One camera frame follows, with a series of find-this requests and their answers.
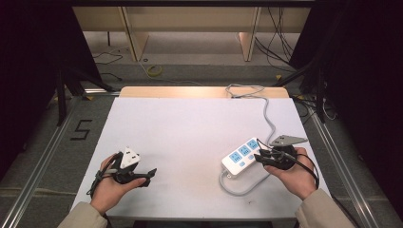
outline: power strip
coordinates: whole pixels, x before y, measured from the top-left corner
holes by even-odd
[[[222,166],[228,171],[228,178],[236,178],[243,170],[254,163],[254,154],[260,154],[258,139],[252,138],[221,160]]]

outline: hand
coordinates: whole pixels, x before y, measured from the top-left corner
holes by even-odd
[[[102,162],[100,170],[104,169],[113,156],[114,155],[109,156],[109,158]],[[101,215],[103,215],[107,210],[116,206],[122,196],[124,196],[128,191],[142,185],[145,181],[145,178],[141,178],[126,184],[119,184],[112,177],[103,178],[95,189],[90,204],[99,211]]]
[[[297,154],[307,155],[305,148],[296,147],[296,151]],[[304,156],[298,156],[297,160],[311,170],[314,169],[314,166],[308,158]],[[269,172],[270,174],[278,177],[288,189],[288,191],[298,196],[301,200],[305,200],[317,190],[314,177],[312,177],[310,173],[308,173],[298,164],[294,164],[294,166],[288,170],[277,169],[276,167],[270,165],[265,165],[264,169],[267,170],[267,172]]]

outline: white table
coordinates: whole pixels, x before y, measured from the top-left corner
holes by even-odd
[[[86,195],[100,163],[127,145],[142,157],[137,173],[158,168],[146,188],[126,194],[110,217],[172,220],[273,220],[294,218],[301,201],[276,177],[269,177],[250,194],[234,197],[222,190],[221,159],[252,137],[266,140],[271,128],[264,120],[263,99],[116,98],[78,191],[74,205]],[[267,114],[274,135],[306,138],[294,103],[270,99]],[[317,165],[308,142],[299,144]],[[320,188],[328,188],[321,176]],[[267,175],[256,163],[235,180],[241,191]]]

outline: person's left hand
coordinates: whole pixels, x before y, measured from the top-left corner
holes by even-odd
[[[107,165],[109,160],[112,159],[114,155],[109,156],[101,164],[101,169]],[[128,191],[139,187],[146,181],[145,178],[140,178],[133,180],[126,184],[120,184],[116,182],[112,177],[103,178],[100,181],[97,188],[95,189],[94,195],[92,196],[91,205],[103,215],[107,210],[116,206],[122,196],[124,196]]]

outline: person's right hand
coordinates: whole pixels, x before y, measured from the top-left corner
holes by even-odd
[[[297,154],[307,156],[305,148],[296,147],[296,151]],[[297,160],[311,170],[314,169],[314,165],[305,156],[298,156]],[[314,177],[298,164],[294,164],[294,166],[288,170],[277,169],[271,165],[265,165],[264,169],[278,177],[288,191],[298,196],[301,200],[305,200],[317,190]]]

